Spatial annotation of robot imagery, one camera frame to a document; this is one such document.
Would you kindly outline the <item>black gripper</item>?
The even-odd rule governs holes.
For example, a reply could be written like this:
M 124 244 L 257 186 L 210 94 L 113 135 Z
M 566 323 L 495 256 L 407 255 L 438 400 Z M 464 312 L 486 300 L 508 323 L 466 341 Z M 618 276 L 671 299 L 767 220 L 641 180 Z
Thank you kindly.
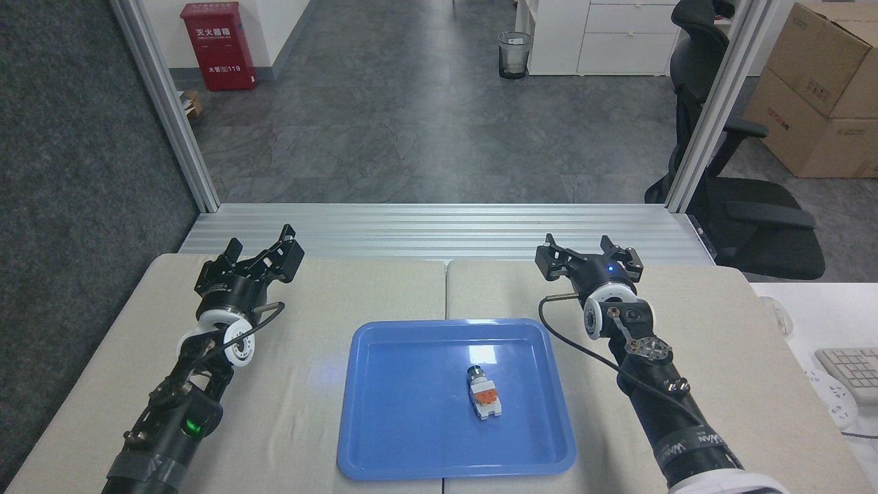
M 612 293 L 630 292 L 631 295 L 618 297 L 633 301 L 633 282 L 639 282 L 643 273 L 639 253 L 631 247 L 623 248 L 614 243 L 608 235 L 602 236 L 602 250 L 608 261 L 589 261 L 580 252 L 559 247 L 553 235 L 547 233 L 545 243 L 536 248 L 535 263 L 546 281 L 557 281 L 562 276 L 571 281 L 575 279 L 575 291 L 581 303 L 606 284 L 610 285 Z
M 202 266 L 195 281 L 195 291 L 202 297 L 198 318 L 208 310 L 234 311 L 245 318 L 259 318 L 255 307 L 266 303 L 268 283 L 289 283 L 295 277 L 305 252 L 295 239 L 296 232 L 289 223 L 283 225 L 275 244 L 257 256 L 241 262 L 241 276 L 233 273 L 244 245 L 232 238 L 226 250 L 213 261 Z

